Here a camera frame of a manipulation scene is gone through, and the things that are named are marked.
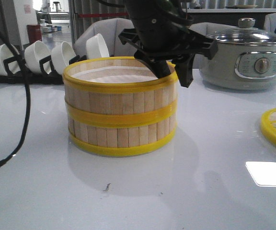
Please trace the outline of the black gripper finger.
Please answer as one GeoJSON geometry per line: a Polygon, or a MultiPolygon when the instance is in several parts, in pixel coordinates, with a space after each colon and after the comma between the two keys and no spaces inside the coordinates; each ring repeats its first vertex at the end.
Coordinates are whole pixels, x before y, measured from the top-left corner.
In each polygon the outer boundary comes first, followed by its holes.
{"type": "Polygon", "coordinates": [[[175,71],[182,87],[188,88],[193,81],[194,58],[195,54],[189,54],[175,60],[175,71]]]}
{"type": "Polygon", "coordinates": [[[148,67],[149,70],[158,78],[163,78],[170,75],[170,69],[165,60],[151,61],[145,54],[137,50],[134,58],[148,67]]]}

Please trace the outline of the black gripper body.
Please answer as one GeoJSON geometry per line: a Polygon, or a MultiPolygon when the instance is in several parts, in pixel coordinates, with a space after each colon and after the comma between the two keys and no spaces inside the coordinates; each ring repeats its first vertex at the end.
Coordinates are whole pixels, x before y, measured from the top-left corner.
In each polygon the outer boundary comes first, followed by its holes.
{"type": "Polygon", "coordinates": [[[122,44],[130,44],[141,51],[151,61],[171,60],[175,63],[177,58],[189,54],[212,59],[219,49],[215,39],[189,29],[194,20],[188,14],[184,18],[155,15],[131,21],[134,28],[124,29],[119,39],[122,44]]]}

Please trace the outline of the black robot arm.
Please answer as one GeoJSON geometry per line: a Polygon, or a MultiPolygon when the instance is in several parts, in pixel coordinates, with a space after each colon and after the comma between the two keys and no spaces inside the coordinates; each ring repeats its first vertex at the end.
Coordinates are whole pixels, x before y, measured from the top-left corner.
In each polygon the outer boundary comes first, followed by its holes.
{"type": "Polygon", "coordinates": [[[170,60],[180,85],[189,87],[195,55],[212,59],[218,51],[215,39],[189,29],[193,18],[183,12],[179,0],[126,0],[124,5],[134,27],[124,29],[119,39],[136,49],[134,58],[157,78],[171,73],[170,60]]]}

